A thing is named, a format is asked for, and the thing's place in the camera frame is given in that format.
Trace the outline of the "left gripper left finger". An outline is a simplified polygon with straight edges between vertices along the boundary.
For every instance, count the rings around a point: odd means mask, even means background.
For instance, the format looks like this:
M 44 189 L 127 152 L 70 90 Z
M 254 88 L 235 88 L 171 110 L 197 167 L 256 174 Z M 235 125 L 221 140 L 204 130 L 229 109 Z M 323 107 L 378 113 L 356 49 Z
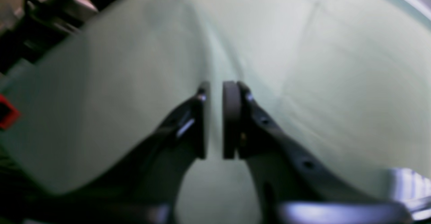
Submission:
M 25 220 L 48 224 L 173 224 L 187 171 L 206 157 L 210 84 L 173 109 L 113 167 L 78 190 L 28 202 Z

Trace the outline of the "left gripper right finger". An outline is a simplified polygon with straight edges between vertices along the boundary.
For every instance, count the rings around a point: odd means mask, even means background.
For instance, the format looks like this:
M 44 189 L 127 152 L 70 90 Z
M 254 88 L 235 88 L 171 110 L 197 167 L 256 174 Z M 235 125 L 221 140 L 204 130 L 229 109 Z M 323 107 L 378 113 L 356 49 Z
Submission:
M 284 132 L 243 82 L 222 84 L 223 157 L 246 162 L 264 224 L 410 224 L 407 208 L 357 190 Z

